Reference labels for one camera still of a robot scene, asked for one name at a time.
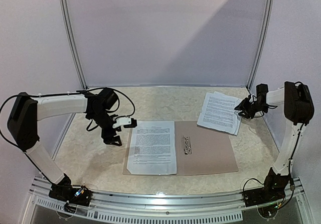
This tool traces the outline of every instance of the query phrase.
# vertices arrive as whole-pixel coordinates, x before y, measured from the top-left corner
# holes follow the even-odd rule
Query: document page
[[[136,175],[177,173],[174,121],[137,121],[131,134],[127,169]]]
[[[241,117],[234,108],[241,101],[220,92],[206,93],[197,125],[237,135]]]

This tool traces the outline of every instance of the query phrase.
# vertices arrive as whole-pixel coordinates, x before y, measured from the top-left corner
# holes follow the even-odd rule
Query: metal track
[[[300,196],[304,191],[298,178],[295,179],[295,185],[294,197]],[[30,211],[37,204],[64,213],[64,203],[48,197],[50,187],[46,180],[35,178],[30,188]],[[289,187],[286,195],[291,195]],[[78,206],[75,216],[130,224],[230,223],[242,220],[242,211],[253,208],[256,206],[245,207],[241,191],[203,195],[143,195],[94,191],[90,206]]]

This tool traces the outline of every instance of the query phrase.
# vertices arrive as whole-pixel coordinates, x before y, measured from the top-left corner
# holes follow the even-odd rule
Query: cardboard folder
[[[228,134],[197,126],[196,123],[175,122],[176,175],[208,175],[238,171]],[[130,139],[131,132],[124,161],[124,175],[131,175],[127,170]]]

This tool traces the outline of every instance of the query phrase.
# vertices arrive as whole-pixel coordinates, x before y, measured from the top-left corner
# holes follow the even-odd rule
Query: wire
[[[64,212],[67,212],[67,211],[65,210],[66,207],[67,207],[67,209],[68,209],[68,203],[67,203],[67,202],[66,202],[66,204],[64,205],[64,210],[63,210]],[[60,215],[58,214],[57,208],[55,208],[55,211],[56,211],[56,214],[58,215],[59,218],[62,218],[62,219],[70,219],[70,218],[72,218],[72,217],[74,216],[74,214],[76,213],[77,209],[78,209],[78,205],[76,205],[76,210],[75,210],[74,213],[68,213],[68,214],[67,214],[67,213],[63,213],[63,212],[62,212],[62,214],[65,214],[65,215],[67,215],[67,216],[69,216],[69,217],[60,216]]]
[[[268,104],[267,106],[268,106],[269,109],[276,109],[277,108],[277,106],[275,106],[275,105],[269,105]]]
[[[292,191],[292,194],[291,194],[290,199],[289,199],[285,204],[282,204],[282,205],[278,208],[278,210],[280,210],[280,209],[282,209],[283,207],[285,207],[286,205],[288,205],[288,203],[292,200],[293,195],[294,195],[294,190]]]
[[[120,100],[119,100],[119,98],[117,99],[117,102],[118,102],[118,106],[117,106],[117,108],[116,108],[115,110],[106,110],[106,112],[109,113],[109,114],[116,112],[116,111],[119,109],[119,107],[120,107]]]
[[[261,116],[254,116],[254,118],[261,118],[264,116],[264,112],[262,112],[262,115]]]
[[[95,129],[98,128],[98,126],[99,126],[99,125],[96,125],[95,127],[92,127],[91,129],[89,129],[89,127],[91,126],[92,122],[93,122],[93,120],[90,121],[89,125],[88,125],[87,128],[86,128],[86,130],[87,130],[88,132],[95,130]]]
[[[283,197],[283,200],[282,200],[282,202],[281,202],[281,204],[283,205],[284,202],[285,202],[285,195],[283,195],[283,194],[280,194],[280,195],[282,195],[282,197]]]
[[[298,142],[299,142],[299,138],[300,138],[300,134],[301,134],[301,130],[302,130],[303,126],[304,126],[304,124],[301,125],[300,130],[299,130],[299,133],[297,134],[297,139],[296,139],[295,146],[294,146],[294,149],[293,149],[293,152],[292,152],[292,155],[291,155],[291,158],[290,158],[290,159],[293,159],[293,156],[294,156],[294,153],[295,153],[295,151],[296,151],[297,144],[298,144]]]
[[[128,101],[131,103],[132,107],[133,107],[133,111],[131,114],[129,115],[121,115],[121,116],[118,116],[115,118],[115,120],[117,120],[118,118],[121,118],[121,117],[130,117],[130,116],[133,116],[135,111],[136,111],[136,107],[135,107],[135,104],[133,103],[133,101],[123,92],[117,90],[117,89],[114,89],[114,88],[111,88],[111,87],[97,87],[97,88],[93,88],[93,89],[89,89],[89,90],[84,90],[84,91],[80,91],[80,93],[84,93],[84,92],[92,92],[92,91],[95,91],[95,90],[101,90],[101,89],[110,89],[110,90],[113,90],[115,92],[118,92],[120,94],[122,94],[124,97],[126,97],[128,99]]]
[[[2,109],[4,108],[4,106],[6,105],[6,103],[7,103],[10,99],[12,99],[12,98],[14,98],[14,97],[19,97],[19,96],[21,96],[21,95],[18,94],[18,95],[13,95],[13,96],[11,96],[11,97],[8,97],[8,98],[3,102],[3,104],[2,104],[1,107],[0,107],[0,114],[1,114]],[[2,131],[1,131],[1,128],[0,128],[0,135],[1,135],[1,137],[2,137],[5,141],[7,141],[9,144],[11,144],[12,146],[15,146],[15,147],[17,147],[18,149],[20,149],[17,144],[11,142],[10,140],[8,140],[8,139],[3,135]]]
[[[292,158],[290,158],[290,160],[289,160],[289,166],[288,166],[288,171],[289,171],[289,175],[290,175],[290,178],[292,179],[292,176],[291,176],[291,160],[292,160]]]
[[[134,103],[132,102],[132,100],[131,100],[126,94],[124,94],[123,92],[121,92],[121,91],[119,91],[119,90],[117,90],[117,89],[113,89],[113,88],[109,88],[109,87],[106,87],[106,88],[107,88],[107,89],[111,89],[111,90],[113,90],[113,91],[115,91],[115,92],[119,92],[120,94],[122,94],[123,96],[125,96],[125,97],[130,101],[130,103],[131,103],[132,106],[133,106],[133,112],[132,112],[132,114],[127,115],[127,116],[118,116],[117,118],[120,118],[120,117],[130,117],[130,116],[134,115],[135,110],[136,110],[136,109],[135,109],[135,105],[134,105]],[[91,91],[99,90],[99,89],[105,89],[105,88],[104,88],[104,87],[100,87],[100,88],[94,88],[94,89],[90,89],[90,90],[85,90],[85,91],[80,91],[80,92],[72,92],[72,93],[54,93],[54,94],[44,94],[44,95],[29,95],[29,94],[28,94],[28,95],[23,95],[23,94],[12,95],[12,96],[8,97],[8,98],[2,103],[2,105],[1,105],[1,107],[0,107],[0,114],[1,114],[4,106],[6,105],[6,103],[7,103],[9,100],[11,100],[11,99],[13,99],[13,98],[16,98],[16,97],[34,97],[34,98],[37,98],[37,97],[54,97],[54,96],[80,95],[80,94],[83,94],[84,92],[91,92]],[[118,98],[118,106],[117,106],[116,110],[112,110],[112,111],[110,111],[110,113],[113,113],[113,112],[117,111],[117,110],[119,109],[119,106],[120,106],[120,100],[119,100],[119,98]],[[7,138],[4,136],[4,134],[3,134],[2,131],[1,131],[1,128],[0,128],[0,135],[1,135],[1,137],[2,137],[5,141],[7,141],[9,144],[11,144],[12,146],[20,149],[17,144],[13,143],[12,141],[10,141],[9,139],[7,139]],[[23,151],[23,153],[24,153],[24,154],[26,155],[26,157],[30,160],[30,162],[39,170],[39,172],[40,172],[52,185],[60,186],[60,187],[70,187],[69,185],[57,185],[57,184],[53,183],[48,177],[46,177],[46,175],[39,169],[39,167],[31,160],[31,158],[26,154],[26,152]]]
[[[255,181],[259,182],[261,185],[264,185],[264,184],[263,184],[261,181],[259,181],[258,179],[256,179],[256,178],[251,178],[251,179],[248,179],[248,180],[245,182],[245,184],[244,184],[244,186],[243,186],[243,192],[244,192],[244,189],[245,189],[245,186],[246,186],[247,182],[249,182],[250,180],[255,180]]]

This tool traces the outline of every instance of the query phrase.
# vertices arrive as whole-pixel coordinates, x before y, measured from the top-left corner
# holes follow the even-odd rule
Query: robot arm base
[[[71,180],[65,174],[65,177],[57,185],[53,184],[49,192],[49,197],[68,202],[70,204],[89,206],[92,198],[92,191],[85,186],[74,188],[71,185]]]
[[[290,179],[290,175],[277,175],[271,168],[265,178],[264,187],[243,192],[245,205],[248,207],[282,199],[285,196],[284,190]]]

